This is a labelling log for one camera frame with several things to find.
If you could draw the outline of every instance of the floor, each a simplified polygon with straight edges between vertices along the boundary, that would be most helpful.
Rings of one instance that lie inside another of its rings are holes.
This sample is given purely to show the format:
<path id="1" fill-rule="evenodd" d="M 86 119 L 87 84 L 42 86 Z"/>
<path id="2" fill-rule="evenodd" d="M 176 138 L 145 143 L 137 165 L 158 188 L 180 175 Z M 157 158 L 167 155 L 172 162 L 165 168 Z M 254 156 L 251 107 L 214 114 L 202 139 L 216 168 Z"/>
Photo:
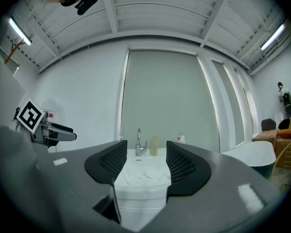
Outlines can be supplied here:
<path id="1" fill-rule="evenodd" d="M 291 169 L 275 167 L 271 183 L 276 185 L 281 193 L 287 193 L 291 187 Z"/>

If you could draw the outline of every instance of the white tub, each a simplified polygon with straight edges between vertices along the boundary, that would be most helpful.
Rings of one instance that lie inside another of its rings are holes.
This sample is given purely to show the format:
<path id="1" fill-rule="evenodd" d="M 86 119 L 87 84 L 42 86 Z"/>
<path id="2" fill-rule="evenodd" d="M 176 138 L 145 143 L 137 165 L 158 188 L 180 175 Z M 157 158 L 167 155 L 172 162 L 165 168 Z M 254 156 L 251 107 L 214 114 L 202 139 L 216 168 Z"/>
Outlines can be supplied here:
<path id="1" fill-rule="evenodd" d="M 273 145 L 270 142 L 248 142 L 222 154 L 232 156 L 268 179 L 276 161 Z"/>
<path id="2" fill-rule="evenodd" d="M 139 231 L 166 205 L 166 193 L 171 185 L 166 164 L 166 148 L 158 156 L 149 153 L 135 155 L 127 150 L 127 161 L 114 186 L 122 227 Z"/>

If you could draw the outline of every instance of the ceiling light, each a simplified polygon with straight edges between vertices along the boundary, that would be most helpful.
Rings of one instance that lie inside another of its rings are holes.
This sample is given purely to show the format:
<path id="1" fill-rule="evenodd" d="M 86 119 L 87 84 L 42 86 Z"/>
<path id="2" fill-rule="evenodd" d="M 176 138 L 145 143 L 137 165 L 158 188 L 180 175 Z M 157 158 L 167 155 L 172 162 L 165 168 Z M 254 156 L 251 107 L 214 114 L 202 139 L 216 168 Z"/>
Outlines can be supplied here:
<path id="1" fill-rule="evenodd" d="M 9 24 L 12 26 L 12 28 L 18 33 L 18 35 L 27 43 L 28 46 L 31 45 L 32 41 L 29 37 L 25 35 L 25 33 L 22 31 L 22 29 L 17 25 L 17 23 L 13 20 L 13 18 L 9 19 Z"/>
<path id="2" fill-rule="evenodd" d="M 280 35 L 280 33 L 285 29 L 285 25 L 281 25 L 276 32 L 268 39 L 268 41 L 261 47 L 262 51 L 270 46 L 270 44 Z"/>

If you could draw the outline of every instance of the wooden chair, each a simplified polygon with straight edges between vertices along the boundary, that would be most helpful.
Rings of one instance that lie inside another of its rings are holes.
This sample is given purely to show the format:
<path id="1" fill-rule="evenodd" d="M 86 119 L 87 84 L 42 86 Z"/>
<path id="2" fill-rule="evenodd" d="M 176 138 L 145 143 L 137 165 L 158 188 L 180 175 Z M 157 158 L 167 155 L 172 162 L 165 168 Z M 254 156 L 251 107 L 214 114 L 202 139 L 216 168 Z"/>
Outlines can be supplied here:
<path id="1" fill-rule="evenodd" d="M 277 167 L 276 164 L 278 163 L 283 163 L 283 166 Z M 276 182 L 279 185 L 280 191 L 288 191 L 291 187 L 291 143 L 278 156 L 270 181 Z"/>

